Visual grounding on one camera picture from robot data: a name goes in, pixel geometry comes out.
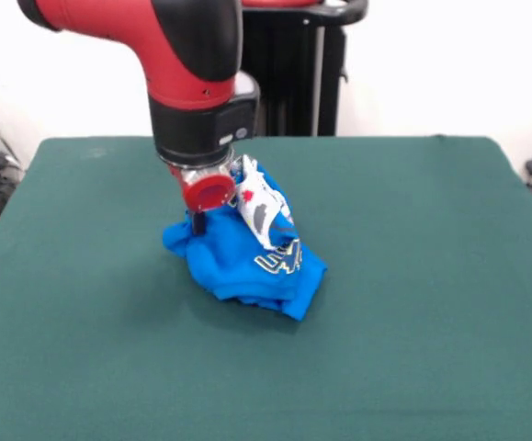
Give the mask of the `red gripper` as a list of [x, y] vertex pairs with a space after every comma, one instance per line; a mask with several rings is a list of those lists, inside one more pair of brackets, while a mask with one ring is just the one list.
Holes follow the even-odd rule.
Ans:
[[201, 236], [206, 232], [207, 210], [217, 209], [232, 198], [235, 183], [227, 164], [202, 168], [168, 166], [178, 182], [190, 214], [192, 233]]

